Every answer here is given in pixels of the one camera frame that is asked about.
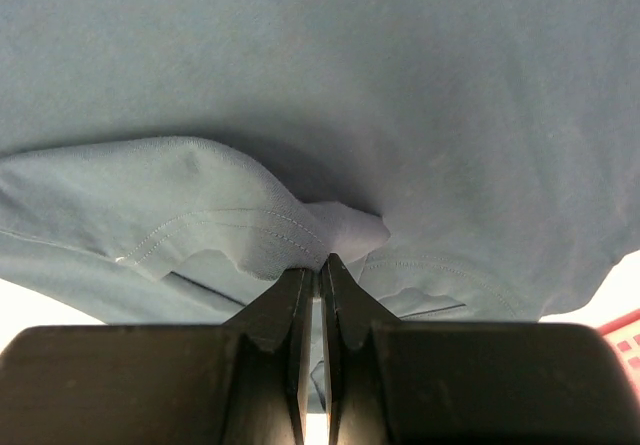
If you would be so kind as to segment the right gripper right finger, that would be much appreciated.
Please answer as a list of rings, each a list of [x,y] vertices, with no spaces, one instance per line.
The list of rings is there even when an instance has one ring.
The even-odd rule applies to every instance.
[[[320,281],[331,443],[638,442],[638,400],[595,330],[403,321],[336,255]]]

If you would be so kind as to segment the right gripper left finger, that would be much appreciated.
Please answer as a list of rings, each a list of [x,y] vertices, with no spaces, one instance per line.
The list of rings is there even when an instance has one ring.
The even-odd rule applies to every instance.
[[[39,326],[1,355],[5,444],[300,444],[314,275],[221,325]]]

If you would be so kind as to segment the blue t shirt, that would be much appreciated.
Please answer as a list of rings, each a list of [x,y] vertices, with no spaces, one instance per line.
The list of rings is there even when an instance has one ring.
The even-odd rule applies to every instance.
[[[337,254],[536,321],[639,248],[639,0],[1,0],[1,277],[221,323]]]

